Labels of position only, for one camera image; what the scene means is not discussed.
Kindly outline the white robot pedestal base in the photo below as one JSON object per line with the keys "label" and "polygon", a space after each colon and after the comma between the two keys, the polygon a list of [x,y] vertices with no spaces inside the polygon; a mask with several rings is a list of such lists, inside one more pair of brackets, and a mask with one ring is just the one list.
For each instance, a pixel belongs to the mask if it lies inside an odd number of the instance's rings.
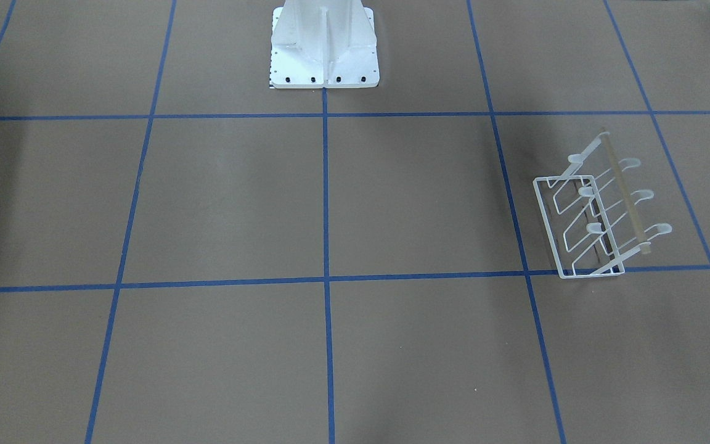
{"label": "white robot pedestal base", "polygon": [[287,1],[271,14],[272,88],[375,88],[374,11],[361,1]]}

